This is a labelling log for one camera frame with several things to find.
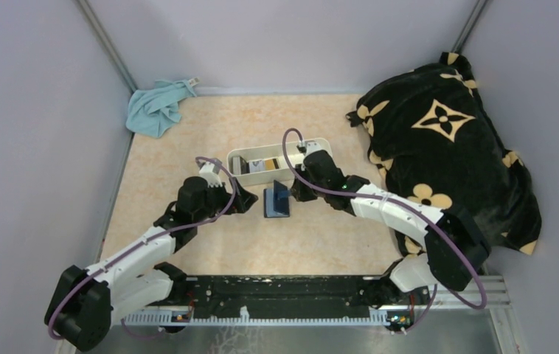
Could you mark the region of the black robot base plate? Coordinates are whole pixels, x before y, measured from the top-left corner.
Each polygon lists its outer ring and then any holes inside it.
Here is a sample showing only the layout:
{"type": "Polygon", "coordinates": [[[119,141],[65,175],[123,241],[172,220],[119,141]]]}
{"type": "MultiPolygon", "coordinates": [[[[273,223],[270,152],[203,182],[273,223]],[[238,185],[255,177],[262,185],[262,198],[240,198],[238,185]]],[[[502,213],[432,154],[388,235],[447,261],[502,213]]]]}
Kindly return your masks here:
{"type": "Polygon", "coordinates": [[[428,303],[430,290],[404,293],[389,280],[365,276],[197,276],[176,285],[158,305],[191,306],[194,319],[367,319],[386,305],[428,303]]]}

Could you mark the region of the blue leather card holder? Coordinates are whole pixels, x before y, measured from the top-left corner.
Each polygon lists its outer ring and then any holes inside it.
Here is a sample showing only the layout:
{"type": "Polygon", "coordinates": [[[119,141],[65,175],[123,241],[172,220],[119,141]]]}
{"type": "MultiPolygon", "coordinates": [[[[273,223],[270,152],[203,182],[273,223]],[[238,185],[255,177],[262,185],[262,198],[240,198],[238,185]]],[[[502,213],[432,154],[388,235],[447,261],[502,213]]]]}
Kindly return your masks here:
{"type": "Polygon", "coordinates": [[[265,218],[289,218],[291,191],[287,186],[274,181],[271,188],[264,189],[264,217],[265,218]]]}

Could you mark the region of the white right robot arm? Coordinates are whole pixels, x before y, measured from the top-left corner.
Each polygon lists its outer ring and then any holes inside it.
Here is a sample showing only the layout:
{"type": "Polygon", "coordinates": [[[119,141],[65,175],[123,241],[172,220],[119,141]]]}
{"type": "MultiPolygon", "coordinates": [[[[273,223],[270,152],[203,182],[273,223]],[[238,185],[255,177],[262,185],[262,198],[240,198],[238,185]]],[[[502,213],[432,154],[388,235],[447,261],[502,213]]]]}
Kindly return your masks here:
{"type": "Polygon", "coordinates": [[[396,262],[385,278],[399,291],[434,284],[463,291],[478,282],[478,271],[490,246],[470,213],[460,205],[439,208],[387,192],[360,176],[346,176],[318,142],[300,141],[303,161],[295,171],[297,184],[322,197],[332,208],[383,223],[418,243],[417,256],[396,262]]]}

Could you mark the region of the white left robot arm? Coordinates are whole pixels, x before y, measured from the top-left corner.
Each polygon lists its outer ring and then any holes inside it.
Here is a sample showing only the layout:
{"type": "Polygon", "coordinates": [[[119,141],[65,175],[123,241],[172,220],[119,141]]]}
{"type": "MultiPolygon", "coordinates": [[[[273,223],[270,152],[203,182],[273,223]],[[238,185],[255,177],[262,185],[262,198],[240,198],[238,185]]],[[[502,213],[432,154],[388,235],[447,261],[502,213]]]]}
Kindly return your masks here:
{"type": "Polygon", "coordinates": [[[198,175],[184,180],[176,199],[137,240],[98,263],[71,265],[61,273],[44,317],[48,334],[91,350],[129,314],[184,295],[187,276],[167,258],[187,245],[199,226],[244,214],[257,200],[219,161],[203,158],[198,175]]]}

